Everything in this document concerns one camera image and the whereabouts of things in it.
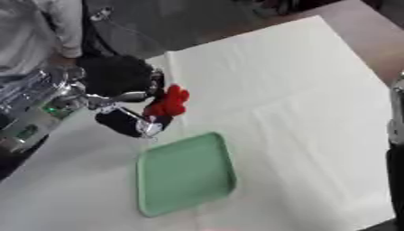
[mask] green tray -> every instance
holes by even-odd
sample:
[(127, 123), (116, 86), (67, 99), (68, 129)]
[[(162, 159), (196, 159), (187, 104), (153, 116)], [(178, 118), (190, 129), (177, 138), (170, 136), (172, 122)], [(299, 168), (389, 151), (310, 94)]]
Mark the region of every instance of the green tray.
[(235, 182), (225, 140), (216, 133), (151, 149), (137, 162), (138, 206), (146, 217), (222, 198)]

